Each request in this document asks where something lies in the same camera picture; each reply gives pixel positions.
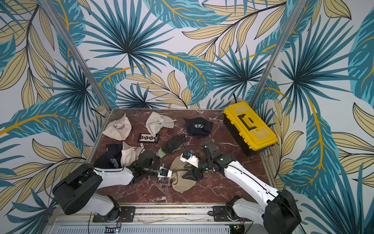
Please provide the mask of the tan khaki cap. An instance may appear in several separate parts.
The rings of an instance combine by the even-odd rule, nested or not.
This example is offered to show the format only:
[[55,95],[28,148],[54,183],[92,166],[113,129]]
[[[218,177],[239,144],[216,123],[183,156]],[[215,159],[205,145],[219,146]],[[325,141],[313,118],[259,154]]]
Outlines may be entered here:
[[196,185],[197,182],[195,180],[183,178],[192,168],[191,164],[181,161],[180,156],[174,159],[170,167],[172,175],[169,179],[169,184],[172,185],[176,192],[184,193]]

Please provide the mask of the cream Colorado cap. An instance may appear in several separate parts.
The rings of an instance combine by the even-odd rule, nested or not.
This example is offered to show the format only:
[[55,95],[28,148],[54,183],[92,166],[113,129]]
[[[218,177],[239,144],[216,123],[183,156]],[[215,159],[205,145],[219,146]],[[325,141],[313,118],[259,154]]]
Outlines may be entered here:
[[133,162],[138,160],[141,151],[144,149],[144,144],[141,143],[140,146],[130,146],[126,142],[122,142],[122,151],[121,151],[121,166],[127,167],[130,166]]

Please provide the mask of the white perforated cap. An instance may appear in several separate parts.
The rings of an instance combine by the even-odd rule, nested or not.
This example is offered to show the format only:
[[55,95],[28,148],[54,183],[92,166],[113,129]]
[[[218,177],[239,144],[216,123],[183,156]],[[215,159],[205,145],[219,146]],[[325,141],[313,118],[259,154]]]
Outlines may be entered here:
[[151,135],[156,135],[162,128],[174,128],[176,121],[168,116],[152,112],[146,121],[146,128]]

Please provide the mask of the navy black cap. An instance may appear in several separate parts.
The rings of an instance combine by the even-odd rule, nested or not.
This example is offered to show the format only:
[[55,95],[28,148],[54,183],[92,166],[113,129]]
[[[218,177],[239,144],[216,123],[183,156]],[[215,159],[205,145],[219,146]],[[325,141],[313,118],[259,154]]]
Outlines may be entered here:
[[94,167],[100,169],[119,169],[121,168],[122,144],[107,144],[106,153],[100,156],[95,162]]

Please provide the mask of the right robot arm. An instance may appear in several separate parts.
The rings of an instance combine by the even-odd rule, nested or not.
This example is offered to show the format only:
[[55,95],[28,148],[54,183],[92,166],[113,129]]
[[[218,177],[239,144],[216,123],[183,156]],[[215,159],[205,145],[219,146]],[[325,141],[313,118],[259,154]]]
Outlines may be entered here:
[[200,160],[186,150],[180,160],[191,167],[185,179],[199,181],[204,173],[214,171],[235,182],[258,204],[254,207],[244,198],[234,198],[227,203],[228,215],[232,219],[249,219],[262,224],[269,234],[291,234],[301,226],[302,218],[293,195],[266,184],[243,167],[233,156],[223,154],[213,141],[202,143],[206,158]]

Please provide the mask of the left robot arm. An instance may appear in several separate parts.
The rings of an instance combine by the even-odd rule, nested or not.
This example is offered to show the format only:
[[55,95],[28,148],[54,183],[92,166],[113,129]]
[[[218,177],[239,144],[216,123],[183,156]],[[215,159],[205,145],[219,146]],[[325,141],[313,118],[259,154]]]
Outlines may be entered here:
[[98,194],[98,189],[133,185],[145,176],[156,176],[163,181],[170,178],[172,173],[160,164],[158,156],[146,150],[138,160],[122,168],[104,169],[85,163],[54,186],[52,193],[66,215],[83,210],[115,222],[121,217],[120,205],[112,196]]

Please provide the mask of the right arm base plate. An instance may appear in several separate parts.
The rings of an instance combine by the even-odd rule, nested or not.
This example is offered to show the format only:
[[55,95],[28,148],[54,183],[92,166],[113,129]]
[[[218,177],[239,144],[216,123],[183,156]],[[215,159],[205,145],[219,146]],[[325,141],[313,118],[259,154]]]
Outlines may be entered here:
[[247,218],[238,217],[234,210],[228,206],[213,206],[211,211],[207,213],[212,216],[215,222],[239,222],[239,221],[251,221]]

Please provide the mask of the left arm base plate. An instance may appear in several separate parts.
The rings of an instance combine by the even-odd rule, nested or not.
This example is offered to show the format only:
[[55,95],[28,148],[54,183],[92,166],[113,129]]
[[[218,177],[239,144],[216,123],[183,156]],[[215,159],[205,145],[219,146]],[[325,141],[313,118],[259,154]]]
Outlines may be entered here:
[[94,223],[131,223],[135,215],[135,206],[121,206],[114,207],[107,215],[95,214],[93,217]]

